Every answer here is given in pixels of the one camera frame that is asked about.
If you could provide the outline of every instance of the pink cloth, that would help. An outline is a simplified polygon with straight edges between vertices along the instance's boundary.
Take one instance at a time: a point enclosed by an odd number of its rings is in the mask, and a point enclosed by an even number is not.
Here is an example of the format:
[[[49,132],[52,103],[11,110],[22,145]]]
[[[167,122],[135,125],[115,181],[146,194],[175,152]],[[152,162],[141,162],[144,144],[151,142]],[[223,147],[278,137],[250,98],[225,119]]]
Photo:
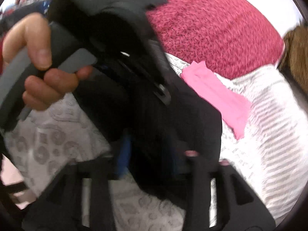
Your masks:
[[[205,61],[228,79],[275,64],[283,40],[246,0],[168,0],[148,12],[167,53],[188,63]]]
[[[222,119],[233,129],[237,140],[244,137],[244,129],[249,117],[251,102],[244,96],[227,89],[205,62],[195,61],[184,68],[181,78],[204,100],[217,108]]]

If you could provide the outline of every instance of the brown stuffed animal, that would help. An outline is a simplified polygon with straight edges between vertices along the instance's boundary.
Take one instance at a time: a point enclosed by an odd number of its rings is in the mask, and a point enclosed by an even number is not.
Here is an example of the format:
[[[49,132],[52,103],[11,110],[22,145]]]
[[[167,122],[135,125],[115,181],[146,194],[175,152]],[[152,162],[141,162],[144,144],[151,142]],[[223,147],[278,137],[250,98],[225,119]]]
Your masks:
[[[308,95],[308,27],[301,24],[283,38],[285,52],[278,66],[282,73],[290,73]]]

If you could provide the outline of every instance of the pink pillow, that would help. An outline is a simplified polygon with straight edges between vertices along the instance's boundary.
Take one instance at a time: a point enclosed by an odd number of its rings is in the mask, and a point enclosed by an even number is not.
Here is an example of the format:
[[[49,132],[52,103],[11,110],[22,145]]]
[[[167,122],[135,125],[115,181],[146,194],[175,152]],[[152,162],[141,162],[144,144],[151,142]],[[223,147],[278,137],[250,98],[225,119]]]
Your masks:
[[[166,52],[229,79],[275,64],[283,40],[246,0],[168,0],[148,16]]]

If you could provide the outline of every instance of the finger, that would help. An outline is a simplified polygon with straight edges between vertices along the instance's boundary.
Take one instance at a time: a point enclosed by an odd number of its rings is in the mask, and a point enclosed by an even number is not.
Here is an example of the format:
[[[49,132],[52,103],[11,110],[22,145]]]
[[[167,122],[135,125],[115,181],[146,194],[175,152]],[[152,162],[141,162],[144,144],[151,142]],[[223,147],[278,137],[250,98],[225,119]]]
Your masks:
[[[48,109],[48,105],[30,95],[27,91],[23,93],[23,101],[29,108],[35,109],[37,111]]]
[[[4,67],[4,69],[6,69],[6,67],[8,66],[8,63],[7,62],[3,62],[3,67]]]
[[[86,80],[89,78],[89,76],[91,75],[93,71],[93,67],[92,66],[87,66],[87,67],[84,67],[82,69],[80,69],[76,75],[78,77],[79,80],[83,81],[83,80]]]
[[[3,43],[3,59],[10,63],[16,54],[28,47],[34,66],[46,70],[51,65],[50,28],[40,14],[26,16],[7,33]]]
[[[46,105],[51,105],[63,97],[63,95],[49,87],[42,79],[33,75],[25,80],[25,89],[28,94]]]
[[[76,74],[69,74],[59,69],[50,69],[44,75],[44,82],[60,94],[73,92],[79,83]]]

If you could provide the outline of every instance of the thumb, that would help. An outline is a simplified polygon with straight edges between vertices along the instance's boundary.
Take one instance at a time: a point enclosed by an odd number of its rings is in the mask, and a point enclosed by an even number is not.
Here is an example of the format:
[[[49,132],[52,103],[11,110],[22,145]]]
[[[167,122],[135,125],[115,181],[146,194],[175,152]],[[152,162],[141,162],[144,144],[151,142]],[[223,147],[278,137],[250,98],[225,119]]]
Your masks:
[[[30,17],[25,22],[25,41],[34,66],[39,70],[48,69],[51,66],[50,28],[41,15]]]
[[[51,66],[50,28],[48,21],[37,13],[26,16],[7,33],[3,60],[10,63],[24,46],[37,69],[46,70]]]

